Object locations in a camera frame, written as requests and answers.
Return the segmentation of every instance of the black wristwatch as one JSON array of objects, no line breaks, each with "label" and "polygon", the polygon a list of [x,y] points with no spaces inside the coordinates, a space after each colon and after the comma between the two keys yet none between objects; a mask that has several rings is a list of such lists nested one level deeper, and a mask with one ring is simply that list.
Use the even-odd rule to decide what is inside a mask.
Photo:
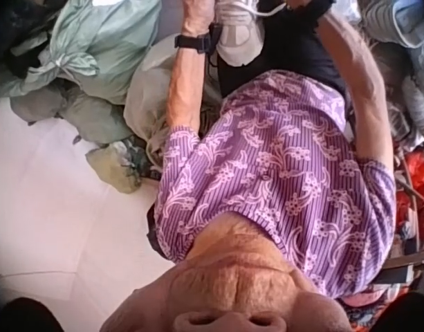
[{"label": "black wristwatch", "polygon": [[210,51],[212,41],[210,33],[205,35],[199,35],[198,37],[188,37],[184,35],[178,35],[175,38],[176,48],[193,48],[197,50],[199,54],[208,53]]}]

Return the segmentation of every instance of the white tile floor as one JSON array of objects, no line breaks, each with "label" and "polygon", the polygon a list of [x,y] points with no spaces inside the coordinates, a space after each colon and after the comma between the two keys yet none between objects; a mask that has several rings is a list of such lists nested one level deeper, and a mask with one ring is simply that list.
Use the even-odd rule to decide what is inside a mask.
[{"label": "white tile floor", "polygon": [[118,193],[75,135],[63,120],[28,127],[0,101],[0,291],[45,303],[66,332],[95,332],[171,264],[145,236],[156,186]]}]

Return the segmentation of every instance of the striped shirt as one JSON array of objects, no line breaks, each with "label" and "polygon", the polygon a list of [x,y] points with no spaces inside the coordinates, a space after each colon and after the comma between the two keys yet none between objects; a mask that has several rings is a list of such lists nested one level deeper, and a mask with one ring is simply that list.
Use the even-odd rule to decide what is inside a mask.
[{"label": "striped shirt", "polygon": [[256,223],[321,294],[360,292],[381,269],[395,230],[395,182],[355,157],[344,100],[308,77],[269,71],[229,95],[204,139],[167,139],[156,202],[158,242],[182,261],[216,216]]}]

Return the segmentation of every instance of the white sneaker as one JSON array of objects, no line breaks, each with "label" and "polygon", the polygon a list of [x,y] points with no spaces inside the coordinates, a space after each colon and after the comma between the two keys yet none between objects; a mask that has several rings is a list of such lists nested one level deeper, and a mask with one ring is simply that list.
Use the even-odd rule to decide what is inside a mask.
[{"label": "white sneaker", "polygon": [[216,0],[216,19],[223,25],[216,45],[221,58],[233,67],[251,63],[264,46],[264,26],[258,17],[269,17],[286,7],[283,3],[271,12],[258,12],[259,0]]}]

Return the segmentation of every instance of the green plastic bag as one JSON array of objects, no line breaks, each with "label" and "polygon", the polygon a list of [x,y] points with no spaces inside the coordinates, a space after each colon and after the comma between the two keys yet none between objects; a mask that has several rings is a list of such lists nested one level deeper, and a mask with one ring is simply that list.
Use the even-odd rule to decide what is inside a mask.
[{"label": "green plastic bag", "polygon": [[160,0],[104,6],[69,0],[39,57],[42,66],[30,68],[25,80],[0,71],[0,97],[25,95],[63,77],[87,95],[124,104],[131,77],[155,39],[160,9]]}]

